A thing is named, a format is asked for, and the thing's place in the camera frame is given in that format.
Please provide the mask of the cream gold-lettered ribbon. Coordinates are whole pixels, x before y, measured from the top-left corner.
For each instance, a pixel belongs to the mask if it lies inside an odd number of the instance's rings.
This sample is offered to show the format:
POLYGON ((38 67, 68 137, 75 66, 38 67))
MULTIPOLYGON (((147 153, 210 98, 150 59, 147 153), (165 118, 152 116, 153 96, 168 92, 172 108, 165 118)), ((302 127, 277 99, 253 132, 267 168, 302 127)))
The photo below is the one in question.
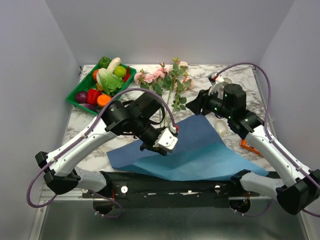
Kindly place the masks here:
POLYGON ((215 122, 215 130, 218 132, 218 134, 220 136, 224 136, 228 131, 229 131, 229 127, 227 125, 226 122, 224 122, 223 120, 221 119, 218 119, 216 122, 215 122))

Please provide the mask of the dark blue wrapping paper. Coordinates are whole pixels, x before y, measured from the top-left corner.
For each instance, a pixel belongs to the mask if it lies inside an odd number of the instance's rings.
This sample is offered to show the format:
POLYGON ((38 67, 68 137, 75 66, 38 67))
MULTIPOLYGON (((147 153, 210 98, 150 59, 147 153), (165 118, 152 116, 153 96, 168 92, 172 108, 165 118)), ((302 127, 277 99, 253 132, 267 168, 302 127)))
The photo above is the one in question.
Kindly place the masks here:
MULTIPOLYGON (((179 154, 188 150, 199 149, 210 144, 224 144, 222 138, 213 128, 212 124, 203 115, 192 115, 177 123, 178 141, 173 154, 179 154)), ((161 157, 167 159, 173 154, 168 153, 163 156, 157 152, 149 150, 140 150, 141 140, 133 141, 122 147, 107 152, 109 163, 113 169, 120 169, 133 164, 136 160, 144 157, 161 157)))

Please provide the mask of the pink flower stem bunch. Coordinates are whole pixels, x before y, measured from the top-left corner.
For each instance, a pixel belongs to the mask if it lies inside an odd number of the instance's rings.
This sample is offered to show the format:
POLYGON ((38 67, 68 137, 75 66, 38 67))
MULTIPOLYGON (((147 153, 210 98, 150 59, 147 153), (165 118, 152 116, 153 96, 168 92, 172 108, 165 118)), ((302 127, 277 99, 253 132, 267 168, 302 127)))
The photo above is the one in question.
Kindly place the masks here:
POLYGON ((165 77, 168 75, 168 70, 164 62, 160 63, 160 68, 154 73, 149 73, 141 69, 134 75, 134 82, 140 88, 148 89, 155 92, 157 95, 162 96, 163 85, 165 77))

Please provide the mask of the pink rose stem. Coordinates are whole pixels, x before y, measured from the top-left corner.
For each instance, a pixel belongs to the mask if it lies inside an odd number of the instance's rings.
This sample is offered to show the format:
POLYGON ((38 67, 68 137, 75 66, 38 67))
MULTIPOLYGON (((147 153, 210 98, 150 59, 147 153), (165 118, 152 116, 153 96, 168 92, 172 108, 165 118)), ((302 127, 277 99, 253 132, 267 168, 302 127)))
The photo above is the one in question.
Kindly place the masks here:
POLYGON ((176 79, 174 81, 174 97, 172 108, 173 112, 178 112, 181 110, 186 110, 187 98, 183 96, 184 92, 191 90, 193 88, 193 80, 189 77, 189 74, 185 71, 183 73, 182 79, 176 79))

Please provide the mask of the light blue wrapping paper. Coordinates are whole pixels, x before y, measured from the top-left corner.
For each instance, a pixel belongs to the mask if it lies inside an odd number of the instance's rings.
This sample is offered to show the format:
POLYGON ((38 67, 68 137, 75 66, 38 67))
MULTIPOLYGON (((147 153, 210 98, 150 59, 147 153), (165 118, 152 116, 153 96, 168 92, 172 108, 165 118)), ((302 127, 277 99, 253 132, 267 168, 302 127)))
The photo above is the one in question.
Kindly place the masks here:
POLYGON ((265 177, 268 172, 221 143, 168 156, 149 156, 127 167, 129 172, 169 181, 228 181, 233 175, 249 170, 265 177))

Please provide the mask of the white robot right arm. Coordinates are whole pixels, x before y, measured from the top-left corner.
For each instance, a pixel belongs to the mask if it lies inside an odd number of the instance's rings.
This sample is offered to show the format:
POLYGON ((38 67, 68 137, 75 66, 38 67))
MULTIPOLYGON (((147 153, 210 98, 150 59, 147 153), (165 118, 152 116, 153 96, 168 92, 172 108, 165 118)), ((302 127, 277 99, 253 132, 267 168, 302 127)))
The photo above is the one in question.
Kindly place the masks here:
POLYGON ((222 98, 212 87, 201 90, 185 106, 195 115, 214 113, 227 119, 229 128, 258 150, 280 177, 273 179, 242 170, 231 178, 230 191, 234 195, 258 193, 277 200, 291 215, 303 211, 320 197, 320 171, 311 170, 269 134, 264 121, 247 109, 247 94, 239 84, 227 84, 222 98))

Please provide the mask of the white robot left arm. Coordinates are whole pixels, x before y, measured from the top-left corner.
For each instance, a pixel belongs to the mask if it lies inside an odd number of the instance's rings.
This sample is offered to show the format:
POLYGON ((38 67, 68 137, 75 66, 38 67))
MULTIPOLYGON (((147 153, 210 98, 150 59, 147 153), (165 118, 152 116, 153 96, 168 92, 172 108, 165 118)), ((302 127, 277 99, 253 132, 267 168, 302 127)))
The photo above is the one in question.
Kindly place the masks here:
POLYGON ((155 128, 151 117, 170 108, 156 93, 146 90, 135 100, 121 102, 113 98, 78 135, 60 148, 39 152, 35 159, 44 171, 46 185, 56 195, 73 189, 87 189, 104 198, 111 194, 113 184, 104 171, 89 171, 77 165, 103 144, 120 135, 129 135, 142 141, 140 150, 149 150, 166 156, 178 141, 176 123, 155 128))

